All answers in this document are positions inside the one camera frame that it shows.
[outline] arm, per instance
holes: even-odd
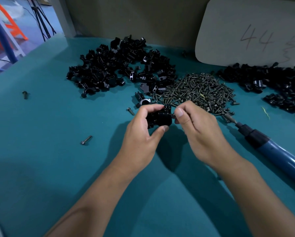
[[[222,177],[252,234],[295,237],[295,216],[268,187],[257,169],[224,138],[216,118],[191,101],[175,110],[196,157]]]
[[[131,180],[152,160],[168,130],[161,126],[150,136],[146,116],[163,105],[142,106],[127,126],[122,147],[85,194],[48,231],[47,237],[103,236],[110,217]]]

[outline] orange object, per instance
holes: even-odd
[[[10,22],[10,24],[5,24],[7,28],[10,29],[10,33],[13,37],[16,37],[18,35],[21,35],[23,37],[24,40],[28,40],[28,38],[22,33],[22,31],[20,30],[20,28],[17,26],[17,24],[15,23],[15,21],[10,17],[10,15],[8,14],[8,12],[5,10],[5,8],[2,7],[2,5],[0,4],[0,10],[3,12],[3,14],[7,17],[8,21]]]

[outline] tripod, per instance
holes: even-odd
[[[48,29],[47,29],[47,27],[46,27],[46,25],[45,25],[45,23],[44,23],[44,21],[43,21],[43,19],[42,19],[42,16],[43,16],[43,18],[47,21],[47,23],[49,24],[49,26],[51,27],[53,35],[56,34],[56,32],[55,32],[55,30],[53,29],[52,25],[50,24],[49,20],[47,19],[46,15],[44,14],[43,10],[41,10],[41,9],[39,8],[40,5],[39,5],[39,7],[37,7],[36,4],[35,4],[35,2],[34,2],[34,0],[31,0],[31,3],[32,3],[32,5],[33,5],[33,6],[30,5],[30,6],[31,6],[31,9],[32,9],[34,15],[36,16],[36,20],[37,20],[37,23],[38,23],[38,25],[39,25],[39,28],[40,28],[40,31],[41,31],[41,34],[42,34],[43,40],[45,41],[45,38],[49,39],[49,38],[51,38],[51,35],[50,35],[50,33],[49,33],[49,31],[48,31]],[[42,28],[41,28],[41,25],[42,25],[42,27],[43,27],[43,29],[44,29],[44,31],[45,31],[47,37],[46,37],[45,34],[43,33],[43,30],[42,30]]]

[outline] forearm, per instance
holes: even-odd
[[[123,192],[135,175],[113,161],[47,236],[102,236]]]
[[[218,173],[232,192],[254,236],[295,236],[295,216],[268,187],[252,163],[238,155]]]

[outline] yellow thread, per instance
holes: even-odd
[[[267,114],[267,112],[266,112],[265,108],[264,108],[264,107],[262,107],[262,109],[264,110],[265,114],[267,115],[268,119],[270,120],[270,117],[269,117],[269,115]]]

